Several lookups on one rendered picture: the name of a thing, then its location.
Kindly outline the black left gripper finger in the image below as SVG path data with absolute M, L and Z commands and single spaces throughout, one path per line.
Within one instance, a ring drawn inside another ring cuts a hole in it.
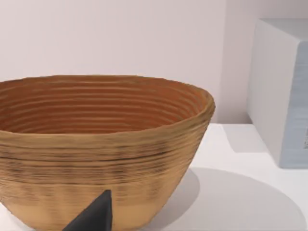
M 105 190 L 62 231 L 112 231 L 111 190 Z

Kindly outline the brown woven basket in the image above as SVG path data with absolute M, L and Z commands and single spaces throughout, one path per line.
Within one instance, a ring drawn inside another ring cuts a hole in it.
M 181 182 L 214 110 L 208 91 L 157 77 L 0 81 L 0 203 L 61 231 L 110 190 L 112 231 L 135 231 Z

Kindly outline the pale blue box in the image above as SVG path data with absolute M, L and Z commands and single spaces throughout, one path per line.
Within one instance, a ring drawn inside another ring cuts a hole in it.
M 257 22 L 247 113 L 278 167 L 308 169 L 308 18 Z

